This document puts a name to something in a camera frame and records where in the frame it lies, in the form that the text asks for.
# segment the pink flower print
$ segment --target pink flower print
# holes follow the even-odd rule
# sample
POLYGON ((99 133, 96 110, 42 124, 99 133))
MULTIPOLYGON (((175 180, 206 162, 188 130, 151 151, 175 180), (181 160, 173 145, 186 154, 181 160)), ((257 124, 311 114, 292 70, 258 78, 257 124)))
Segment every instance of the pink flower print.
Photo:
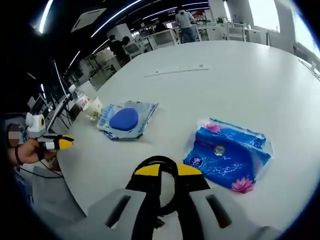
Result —
POLYGON ((234 183, 232 183, 232 190, 238 193, 245 194, 254 189, 254 182, 249 178, 243 177, 241 180, 237 179, 234 183))
POLYGON ((212 132, 219 133, 222 127, 219 126, 219 125, 207 124, 207 125, 205 126, 205 128, 206 128, 206 129, 209 129, 209 130, 212 131, 212 132))

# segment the white round table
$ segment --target white round table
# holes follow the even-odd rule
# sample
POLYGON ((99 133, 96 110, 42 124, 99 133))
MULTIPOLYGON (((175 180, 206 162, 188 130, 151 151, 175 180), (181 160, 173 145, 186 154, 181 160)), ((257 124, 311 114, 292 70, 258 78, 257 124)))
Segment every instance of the white round table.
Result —
POLYGON ((215 118, 266 134, 275 157, 253 191, 237 194, 213 182, 263 226, 285 230, 320 178, 320 82, 282 50, 239 41, 203 41, 139 55, 98 91, 106 106, 128 100, 159 103, 141 141, 109 140, 81 113, 58 153, 65 181, 85 213, 154 155, 182 163, 197 121, 215 118), (210 70, 144 77, 168 66, 206 64, 210 70))

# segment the black bracelet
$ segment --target black bracelet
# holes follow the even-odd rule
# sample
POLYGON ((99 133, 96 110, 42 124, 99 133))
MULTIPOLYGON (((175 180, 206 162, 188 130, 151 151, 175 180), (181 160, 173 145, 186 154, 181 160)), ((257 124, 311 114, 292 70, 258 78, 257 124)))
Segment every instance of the black bracelet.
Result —
POLYGON ((23 165, 23 163, 22 163, 22 161, 20 160, 19 155, 18 155, 18 148, 19 148, 19 147, 20 147, 20 146, 17 145, 17 146, 14 148, 14 155, 15 155, 16 161, 18 162, 18 165, 23 165))

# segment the paper cup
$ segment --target paper cup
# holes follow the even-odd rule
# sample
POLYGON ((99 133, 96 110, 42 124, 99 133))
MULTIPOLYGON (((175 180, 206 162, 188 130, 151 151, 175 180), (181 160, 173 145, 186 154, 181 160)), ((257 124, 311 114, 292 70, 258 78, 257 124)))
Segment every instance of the paper cup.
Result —
POLYGON ((95 121, 100 118, 104 106, 100 102, 99 98, 96 97, 93 101, 90 100, 89 104, 83 109, 85 115, 91 120, 95 121))

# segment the human hand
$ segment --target human hand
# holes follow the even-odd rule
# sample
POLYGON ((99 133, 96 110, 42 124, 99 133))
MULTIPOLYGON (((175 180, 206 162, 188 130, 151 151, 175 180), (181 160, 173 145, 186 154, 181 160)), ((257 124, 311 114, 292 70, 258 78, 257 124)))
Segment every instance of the human hand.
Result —
MULTIPOLYGON (((37 151, 39 151, 39 143, 36 139, 28 139, 22 146, 18 148, 18 156, 23 164, 34 164, 42 159, 39 159, 37 151)), ((51 160, 57 153, 41 149, 44 154, 44 158, 51 160)))

